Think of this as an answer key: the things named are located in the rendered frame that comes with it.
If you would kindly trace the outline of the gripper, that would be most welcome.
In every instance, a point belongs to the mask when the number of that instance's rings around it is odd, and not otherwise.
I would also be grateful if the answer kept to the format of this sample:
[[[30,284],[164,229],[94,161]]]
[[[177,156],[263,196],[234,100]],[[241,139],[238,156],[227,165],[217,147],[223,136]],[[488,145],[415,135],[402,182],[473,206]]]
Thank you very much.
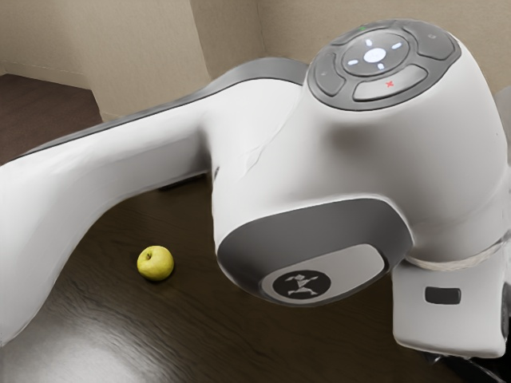
[[[426,353],[426,360],[430,365],[444,365],[463,383],[511,383],[511,338],[502,357],[465,359]]]

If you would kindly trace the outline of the yellow-green apple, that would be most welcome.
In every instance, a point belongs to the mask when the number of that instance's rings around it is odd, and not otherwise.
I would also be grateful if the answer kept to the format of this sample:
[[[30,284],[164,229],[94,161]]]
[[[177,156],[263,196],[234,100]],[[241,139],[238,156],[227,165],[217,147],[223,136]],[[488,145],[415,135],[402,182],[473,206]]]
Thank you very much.
[[[162,246],[145,248],[137,258],[137,270],[144,278],[159,282],[165,280],[174,269],[171,252]]]

